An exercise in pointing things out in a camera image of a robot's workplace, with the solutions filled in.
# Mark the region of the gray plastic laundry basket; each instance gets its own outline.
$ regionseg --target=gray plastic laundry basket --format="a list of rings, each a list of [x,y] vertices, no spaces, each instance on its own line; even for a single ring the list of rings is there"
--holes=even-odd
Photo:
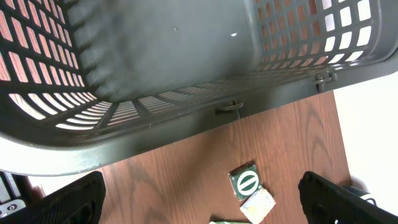
[[[2,0],[0,169],[92,170],[398,70],[398,1]]]

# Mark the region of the green card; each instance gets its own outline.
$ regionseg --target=green card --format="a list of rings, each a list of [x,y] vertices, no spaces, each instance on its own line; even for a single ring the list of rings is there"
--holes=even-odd
[[[261,189],[260,177],[256,165],[252,162],[231,171],[228,177],[234,194],[239,200],[244,200],[256,190]]]

